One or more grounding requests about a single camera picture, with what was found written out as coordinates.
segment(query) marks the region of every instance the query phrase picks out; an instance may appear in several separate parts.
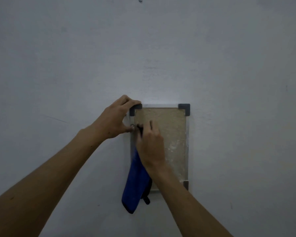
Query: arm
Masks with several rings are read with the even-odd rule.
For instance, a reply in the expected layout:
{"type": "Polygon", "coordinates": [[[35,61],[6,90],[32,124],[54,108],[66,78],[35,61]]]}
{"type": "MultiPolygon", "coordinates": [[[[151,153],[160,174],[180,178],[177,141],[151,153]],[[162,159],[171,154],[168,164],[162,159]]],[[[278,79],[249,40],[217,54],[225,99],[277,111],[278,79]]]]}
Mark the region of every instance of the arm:
{"type": "Polygon", "coordinates": [[[122,96],[56,155],[0,196],[0,236],[38,236],[79,169],[106,139],[130,132],[122,120],[140,101],[122,96]]]}
{"type": "Polygon", "coordinates": [[[143,136],[137,136],[142,164],[158,186],[182,236],[232,236],[179,182],[166,164],[163,138],[158,125],[144,124],[143,136]]]}

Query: wall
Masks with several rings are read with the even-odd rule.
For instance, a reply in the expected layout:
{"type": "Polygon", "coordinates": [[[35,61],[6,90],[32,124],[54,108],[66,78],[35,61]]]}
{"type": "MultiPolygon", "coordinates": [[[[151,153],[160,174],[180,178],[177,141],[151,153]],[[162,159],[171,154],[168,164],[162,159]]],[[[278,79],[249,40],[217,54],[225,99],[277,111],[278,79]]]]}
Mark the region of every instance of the wall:
{"type": "MultiPolygon", "coordinates": [[[[0,194],[122,94],[191,103],[193,195],[235,236],[296,236],[296,0],[0,0],[0,194]]],[[[179,236],[121,204],[129,135],[92,155],[41,236],[179,236]]]]}

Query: blue cloth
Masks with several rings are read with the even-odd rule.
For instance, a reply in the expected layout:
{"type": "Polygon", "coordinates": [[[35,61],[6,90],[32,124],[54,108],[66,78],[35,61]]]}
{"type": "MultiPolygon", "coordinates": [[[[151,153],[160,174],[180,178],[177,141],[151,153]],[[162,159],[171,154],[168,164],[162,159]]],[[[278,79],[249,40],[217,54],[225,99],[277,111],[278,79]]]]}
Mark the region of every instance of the blue cloth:
{"type": "Polygon", "coordinates": [[[142,165],[135,148],[135,155],[129,169],[126,186],[122,196],[123,206],[129,213],[134,213],[141,198],[144,198],[146,204],[149,204],[146,199],[149,201],[147,195],[150,191],[151,182],[151,178],[145,167],[142,165]]]}

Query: cork board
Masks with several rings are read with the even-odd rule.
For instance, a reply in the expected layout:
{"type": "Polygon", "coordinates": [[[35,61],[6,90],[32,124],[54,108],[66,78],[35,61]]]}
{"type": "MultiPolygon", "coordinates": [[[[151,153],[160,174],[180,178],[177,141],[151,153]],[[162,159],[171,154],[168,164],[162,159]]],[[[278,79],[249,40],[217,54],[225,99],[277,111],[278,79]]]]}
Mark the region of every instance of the cork board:
{"type": "MultiPolygon", "coordinates": [[[[164,139],[168,164],[181,182],[186,180],[185,170],[185,110],[178,108],[142,108],[135,111],[134,123],[156,120],[164,139]]],[[[158,190],[153,183],[151,190],[158,190]]]]}

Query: hand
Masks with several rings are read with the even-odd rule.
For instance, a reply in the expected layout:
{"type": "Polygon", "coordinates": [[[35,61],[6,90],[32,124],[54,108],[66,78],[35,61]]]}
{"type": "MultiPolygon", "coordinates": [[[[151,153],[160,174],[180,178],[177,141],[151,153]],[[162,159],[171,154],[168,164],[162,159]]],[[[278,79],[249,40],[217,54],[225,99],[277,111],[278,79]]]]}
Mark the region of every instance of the hand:
{"type": "Polygon", "coordinates": [[[123,95],[112,105],[105,108],[98,119],[87,128],[89,128],[90,133],[97,133],[98,137],[100,136],[101,141],[114,138],[125,132],[131,132],[133,131],[133,128],[125,126],[123,124],[123,119],[132,106],[140,103],[139,100],[133,100],[127,95],[123,95]]]}
{"type": "Polygon", "coordinates": [[[142,137],[138,131],[136,148],[141,163],[149,173],[150,171],[160,170],[160,168],[166,166],[164,143],[157,122],[149,121],[143,127],[142,137]]]}

